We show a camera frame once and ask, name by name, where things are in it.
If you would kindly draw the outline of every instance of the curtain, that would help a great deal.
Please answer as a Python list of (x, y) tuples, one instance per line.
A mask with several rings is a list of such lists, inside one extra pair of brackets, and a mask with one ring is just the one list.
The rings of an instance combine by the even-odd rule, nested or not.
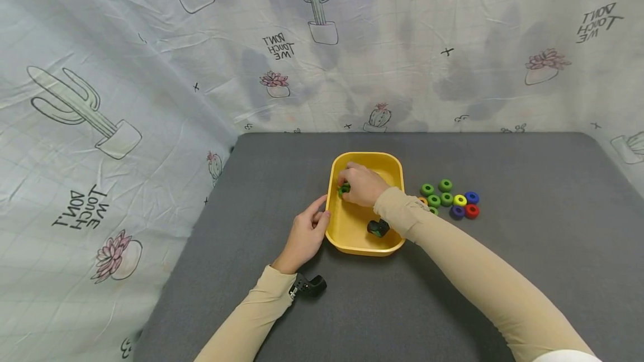
[(0, 359), (131, 358), (236, 137), (574, 131), (644, 193), (644, 0), (0, 0)]

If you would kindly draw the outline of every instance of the red ring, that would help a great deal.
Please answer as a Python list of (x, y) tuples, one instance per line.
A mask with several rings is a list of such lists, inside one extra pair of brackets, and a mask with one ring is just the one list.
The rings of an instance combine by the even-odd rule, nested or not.
[(468, 204), (465, 206), (465, 217), (471, 220), (479, 216), (479, 207), (475, 204)]

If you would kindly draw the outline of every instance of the yellow plastic tray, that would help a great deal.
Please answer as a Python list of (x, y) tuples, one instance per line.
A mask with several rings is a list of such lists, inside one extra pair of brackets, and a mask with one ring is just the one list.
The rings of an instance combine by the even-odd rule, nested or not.
[(344, 253), (389, 256), (403, 245), (404, 239), (394, 230), (389, 230), (382, 238), (369, 234), (367, 224), (371, 220), (380, 220), (380, 216), (372, 208), (343, 201), (338, 196), (338, 174), (349, 161), (378, 172), (386, 183), (404, 191), (403, 166), (393, 155), (383, 152), (347, 152), (340, 155), (333, 162), (329, 178), (326, 209), (331, 211), (331, 221), (326, 229), (326, 238)]

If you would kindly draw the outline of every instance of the arm sleeve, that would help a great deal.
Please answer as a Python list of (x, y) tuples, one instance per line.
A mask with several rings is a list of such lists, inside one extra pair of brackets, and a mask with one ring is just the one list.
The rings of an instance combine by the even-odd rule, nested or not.
[(593, 355), (546, 295), (470, 235), (428, 213), (416, 197), (389, 188), (373, 209), (427, 252), (449, 281), (499, 329), (516, 361), (534, 361), (562, 349)]
[(293, 302), (288, 290), (296, 274), (281, 274), (267, 265), (257, 285), (228, 316), (195, 362), (253, 362), (277, 319)]

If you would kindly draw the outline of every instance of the gray table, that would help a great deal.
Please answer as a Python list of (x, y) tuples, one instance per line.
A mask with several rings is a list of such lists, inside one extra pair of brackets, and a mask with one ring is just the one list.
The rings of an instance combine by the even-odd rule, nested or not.
[[(248, 134), (235, 147), (136, 348), (192, 361), (278, 255), (346, 151), (401, 160), (407, 193), (448, 177), (482, 196), (457, 222), (562, 310), (604, 361), (644, 358), (644, 202), (582, 134)], [(512, 361), (493, 325), (406, 243), (383, 259), (325, 241), (257, 361)]]

